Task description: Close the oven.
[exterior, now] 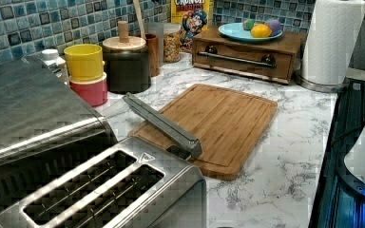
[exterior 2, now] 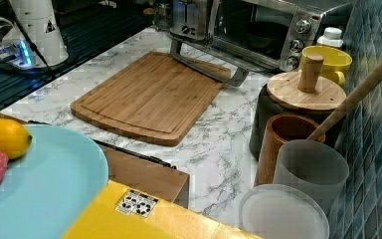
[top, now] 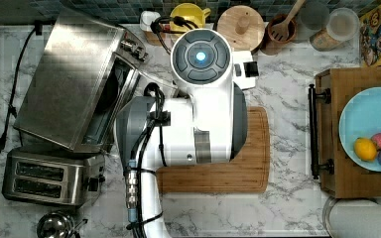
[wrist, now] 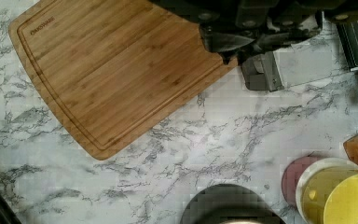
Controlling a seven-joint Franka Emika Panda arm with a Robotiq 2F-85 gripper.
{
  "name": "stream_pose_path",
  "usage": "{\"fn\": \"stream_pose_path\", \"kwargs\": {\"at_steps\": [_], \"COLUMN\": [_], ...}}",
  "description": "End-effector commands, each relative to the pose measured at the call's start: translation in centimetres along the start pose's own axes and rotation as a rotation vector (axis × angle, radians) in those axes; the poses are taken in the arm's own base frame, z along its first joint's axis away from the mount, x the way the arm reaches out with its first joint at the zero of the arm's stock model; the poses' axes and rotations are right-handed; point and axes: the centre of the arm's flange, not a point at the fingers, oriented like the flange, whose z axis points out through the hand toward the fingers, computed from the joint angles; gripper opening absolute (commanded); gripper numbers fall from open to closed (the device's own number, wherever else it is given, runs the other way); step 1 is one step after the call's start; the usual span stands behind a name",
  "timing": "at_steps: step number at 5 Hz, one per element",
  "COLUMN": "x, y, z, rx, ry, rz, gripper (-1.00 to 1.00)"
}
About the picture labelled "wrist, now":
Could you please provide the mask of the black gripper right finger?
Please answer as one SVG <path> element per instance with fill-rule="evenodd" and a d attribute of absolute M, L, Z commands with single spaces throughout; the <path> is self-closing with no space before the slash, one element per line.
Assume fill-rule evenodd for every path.
<path fill-rule="evenodd" d="M 266 25 L 266 31 L 261 32 L 253 43 L 253 50 L 257 54 L 288 48 L 315 37 L 323 29 L 323 13 L 309 15 L 301 23 L 285 21 L 283 26 L 274 25 L 272 19 L 267 18 Z"/>

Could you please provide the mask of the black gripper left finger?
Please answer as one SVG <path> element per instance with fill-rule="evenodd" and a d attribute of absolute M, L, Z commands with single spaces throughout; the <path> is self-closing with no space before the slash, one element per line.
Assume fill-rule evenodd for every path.
<path fill-rule="evenodd" d="M 199 26 L 203 47 L 211 53 L 218 54 L 223 64 L 229 64 L 238 50 L 255 41 L 253 33 L 248 35 L 227 23 L 203 23 Z"/>

